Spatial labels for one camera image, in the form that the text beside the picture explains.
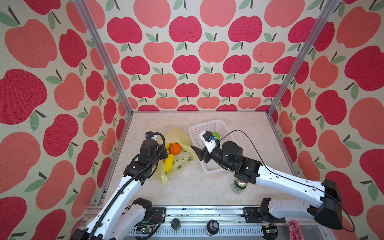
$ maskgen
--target marble table surface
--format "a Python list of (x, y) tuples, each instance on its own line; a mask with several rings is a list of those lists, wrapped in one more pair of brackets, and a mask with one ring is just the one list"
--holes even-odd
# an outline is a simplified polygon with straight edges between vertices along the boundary
[[(216, 119), (223, 120), (231, 131), (240, 129), (246, 132), (268, 166), (291, 173), (264, 112), (134, 113), (106, 199), (111, 197), (123, 176), (125, 167), (139, 152), (145, 132), (161, 132), (165, 135), (172, 127), (178, 126), (189, 135), (190, 126)], [(233, 134), (238, 145), (243, 148), (243, 155), (259, 161), (248, 138), (241, 132)], [(295, 199), (294, 196), (271, 187), (253, 184), (248, 184), (242, 193), (236, 194), (231, 189), (235, 180), (234, 173), (230, 171), (206, 173), (199, 161), (193, 161), (179, 174), (170, 178), (165, 186), (161, 185), (159, 172), (157, 170), (145, 181), (132, 201), (142, 197), (152, 201), (153, 205), (258, 205), (265, 197), (280, 200)]]

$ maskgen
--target orange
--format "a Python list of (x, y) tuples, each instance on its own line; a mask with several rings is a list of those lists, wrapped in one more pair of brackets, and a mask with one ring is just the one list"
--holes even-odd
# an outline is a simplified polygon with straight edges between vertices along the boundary
[(181, 146), (178, 143), (172, 144), (169, 152), (173, 155), (178, 155), (181, 152)]

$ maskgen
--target apple pattern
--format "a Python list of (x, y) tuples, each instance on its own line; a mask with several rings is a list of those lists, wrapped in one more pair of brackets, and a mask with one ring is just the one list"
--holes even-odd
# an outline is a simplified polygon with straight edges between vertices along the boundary
[[(105, 28), (104, 4), (85, 2)], [(69, 239), (95, 204), (127, 111), (73, 1), (6, 0), (0, 12), (0, 208), (10, 219), (0, 239)], [(120, 66), (120, 47), (104, 44)]]
[[(267, 110), (324, 4), (321, 0), (85, 2), (134, 111)], [(47, 186), (61, 184), (50, 177), (61, 161), (70, 162), (76, 171), (69, 186), (71, 179), (60, 185), (63, 200), (48, 200), (40, 206), (42, 211), (36, 205), (44, 203), (40, 197), (28, 203), (28, 212), (25, 205), (10, 213), (18, 218), (9, 223), (5, 239), (23, 232), (33, 239), (67, 238), (85, 210), (81, 203), (92, 202), (102, 185), (126, 122), (127, 112), (74, 2), (40, 3), (0, 4), (5, 43), (0, 49), (9, 59), (0, 84), (11, 90), (0, 98), (4, 113), (0, 124), (7, 129), (1, 135), (0, 152), (10, 155), (2, 147), (9, 141), (18, 143), (18, 148), (26, 142), (36, 149), (34, 158), (18, 156), (26, 168), (6, 186), (7, 196), (0, 201), (15, 198), (22, 203), (40, 191), (39, 196), (49, 195)], [(301, 177), (323, 180), (331, 172), (330, 178), (346, 186), (343, 200), (353, 198), (346, 204), (358, 206), (353, 212), (358, 225), (354, 234), (361, 239), (382, 236), (374, 214), (384, 199), (382, 171), (372, 167), (380, 166), (384, 142), (384, 99), (379, 94), (384, 86), (382, 7), (381, 1), (340, 1), (272, 114)], [(8, 72), (19, 75), (6, 78)], [(11, 81), (24, 83), (14, 88), (7, 83)], [(66, 95), (70, 87), (76, 91)], [(28, 109), (20, 109), (22, 99)], [(52, 132), (62, 134), (57, 117), (65, 121), (61, 128), (75, 119), (77, 131), (68, 129), (68, 135), (55, 140)], [(93, 162), (93, 156), (83, 157), (90, 143), (99, 147)], [(25, 192), (16, 191), (20, 187)], [(56, 210), (45, 210), (50, 206)], [(39, 226), (53, 217), (60, 224), (45, 235)], [(22, 227), (36, 218), (39, 221), (32, 224), (36, 230)]]
[[(276, 108), (276, 127), (298, 176), (330, 179), (339, 187), (356, 231), (334, 230), (337, 239), (384, 237), (378, 218), (384, 201), (384, 5), (378, 3), (340, 1)], [(312, 1), (304, 11), (321, 4)], [(300, 48), (314, 19), (293, 24), (289, 51)], [(290, 64), (283, 60), (275, 64), (276, 74)]]

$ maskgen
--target black cable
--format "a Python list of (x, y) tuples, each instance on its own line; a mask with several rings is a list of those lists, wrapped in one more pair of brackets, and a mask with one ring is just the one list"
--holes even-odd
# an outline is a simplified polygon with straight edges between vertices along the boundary
[[(163, 142), (166, 142), (163, 134), (159, 133), (159, 132), (155, 132), (152, 136), (154, 135), (159, 135), (161, 137), (161, 139), (163, 140)], [(141, 174), (144, 173), (144, 171), (146, 171), (150, 166), (152, 166), (152, 164), (160, 157), (160, 155), (162, 154), (162, 152), (164, 151), (164, 148), (165, 148), (165, 144), (163, 144), (161, 146), (161, 149), (159, 151), (159, 153), (154, 157), (154, 159), (149, 163), (147, 164), (143, 169), (141, 169), (138, 173), (136, 173), (133, 177), (131, 177), (119, 190), (118, 192), (115, 194), (115, 196), (113, 196), (112, 200), (109, 202), (109, 204), (107, 205), (107, 207), (105, 208), (104, 212), (100, 215), (100, 218), (99, 220), (95, 223), (95, 226), (93, 227), (93, 229), (91, 230), (91, 233), (88, 235), (88, 238), (87, 240), (91, 240), (93, 238), (93, 235), (95, 234), (96, 230), (98, 227), (101, 226), (101, 222), (102, 220), (104, 219), (105, 215), (107, 214), (107, 212), (110, 210), (110, 208), (112, 207), (113, 203), (116, 201), (116, 199), (121, 195), (123, 194), (123, 190), (133, 181), (135, 180), (137, 177), (141, 176)]]
[(135, 238), (139, 239), (139, 240), (147, 240), (147, 239), (149, 239), (159, 229), (160, 225), (161, 225), (161, 222), (156, 226), (156, 228), (154, 230), (152, 230), (152, 232), (148, 236), (146, 236), (144, 238), (138, 238), (138, 237), (135, 237)]
[[(220, 139), (219, 142), (220, 142), (221, 140), (223, 140), (225, 137), (227, 137), (229, 134), (231, 134), (231, 133), (233, 133), (233, 132), (235, 132), (235, 131), (240, 131), (240, 132), (242, 132), (244, 135), (247, 136), (247, 138), (249, 139), (249, 141), (252, 143), (252, 146), (253, 146), (254, 149), (256, 150), (257, 155), (259, 155), (259, 158), (260, 158), (260, 160), (262, 161), (262, 163), (264, 164), (265, 168), (266, 168), (268, 171), (270, 171), (271, 173), (273, 173), (274, 175), (277, 175), (277, 173), (272, 172), (272, 171), (265, 165), (263, 159), (261, 158), (261, 156), (260, 156), (259, 152), (257, 151), (255, 145), (253, 144), (252, 140), (248, 137), (248, 135), (247, 135), (245, 132), (243, 132), (243, 131), (241, 131), (241, 130), (239, 130), (239, 129), (233, 130), (232, 132), (230, 132), (230, 133), (228, 133), (227, 135), (225, 135), (222, 139)], [(320, 192), (323, 192), (324, 194), (328, 195), (330, 198), (332, 198), (335, 202), (337, 202), (337, 203), (340, 205), (340, 207), (343, 209), (343, 211), (345, 212), (345, 214), (347, 214), (349, 220), (350, 220), (351, 223), (352, 223), (352, 227), (353, 227), (353, 230), (352, 230), (352, 231), (351, 231), (351, 230), (348, 230), (348, 229), (346, 229), (346, 228), (344, 228), (344, 227), (343, 227), (343, 229), (346, 230), (346, 231), (348, 231), (348, 232), (355, 232), (355, 224), (353, 223), (353, 221), (352, 221), (350, 215), (347, 213), (347, 211), (346, 211), (345, 208), (342, 206), (342, 204), (339, 203), (339, 201), (337, 201), (334, 197), (332, 197), (332, 196), (329, 195), (328, 193), (324, 192), (323, 190), (318, 189), (317, 187), (313, 187), (313, 186), (310, 186), (310, 185), (307, 185), (307, 184), (304, 184), (304, 183), (301, 183), (301, 182), (297, 182), (297, 181), (295, 181), (295, 180), (293, 180), (293, 179), (287, 178), (287, 177), (282, 176), (282, 175), (279, 175), (279, 177), (283, 177), (283, 178), (285, 178), (285, 179), (291, 180), (292, 182), (295, 182), (295, 183), (298, 183), (298, 184), (301, 184), (301, 185), (304, 185), (304, 186), (307, 186), (307, 187), (314, 188), (314, 189), (319, 190)]]

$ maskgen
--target white plastic basket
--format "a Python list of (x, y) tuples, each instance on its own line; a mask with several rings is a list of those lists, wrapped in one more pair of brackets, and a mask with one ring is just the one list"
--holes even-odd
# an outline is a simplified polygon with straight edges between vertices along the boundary
[[(230, 133), (230, 130), (228, 129), (228, 126), (225, 124), (223, 120), (213, 120), (209, 122), (203, 122), (196, 124), (188, 129), (189, 136), (191, 137), (192, 144), (195, 147), (198, 147), (200, 149), (203, 149), (205, 147), (204, 142), (200, 139), (199, 134), (202, 131), (210, 131), (210, 132), (217, 132), (219, 133), (220, 137), (223, 138), (225, 135)], [(220, 146), (223, 145), (223, 143), (227, 141), (236, 142), (233, 135), (228, 135), (226, 138), (224, 138), (223, 141), (220, 141)], [(220, 167), (215, 161), (211, 160), (207, 164), (204, 161), (200, 161), (201, 166), (203, 167), (204, 172), (207, 173), (215, 173), (215, 172), (221, 172), (225, 169)]]

